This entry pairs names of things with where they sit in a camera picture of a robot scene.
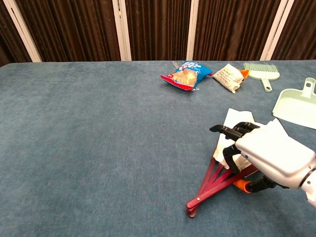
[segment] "mint green dustpan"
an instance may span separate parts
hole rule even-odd
[[[316,80],[306,78],[303,90],[285,89],[272,111],[275,117],[316,129]]]

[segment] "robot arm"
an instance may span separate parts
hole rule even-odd
[[[223,150],[226,163],[234,173],[239,169],[233,155],[241,154],[265,176],[262,180],[248,184],[251,192],[273,188],[301,188],[308,202],[316,207],[316,153],[284,134],[273,133],[265,126],[241,122],[234,128],[216,125],[213,132],[226,135],[235,141]]]

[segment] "brown curtain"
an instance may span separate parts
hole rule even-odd
[[[184,60],[191,0],[125,0],[132,60]]]
[[[316,59],[316,1],[294,1],[273,60]]]
[[[194,60],[259,60],[280,0],[199,0]]]
[[[111,0],[16,0],[43,61],[120,60]]]
[[[0,0],[0,40],[0,66],[9,63],[31,62],[31,58],[2,0]]]

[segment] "blue tablecloth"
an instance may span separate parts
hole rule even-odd
[[[0,68],[0,236],[314,236],[302,190],[229,186],[185,213],[217,144],[209,128],[228,108],[267,123],[283,89],[316,78],[316,61],[273,63],[271,93],[247,79],[236,94],[212,78],[175,88],[159,77],[174,72],[167,61]],[[316,151],[315,130],[281,123]]]

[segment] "blue snack bag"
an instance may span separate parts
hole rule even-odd
[[[195,90],[196,86],[206,77],[211,76],[212,70],[204,65],[185,61],[180,67],[176,69],[173,74],[167,76],[160,75],[166,82],[179,87],[183,90]]]

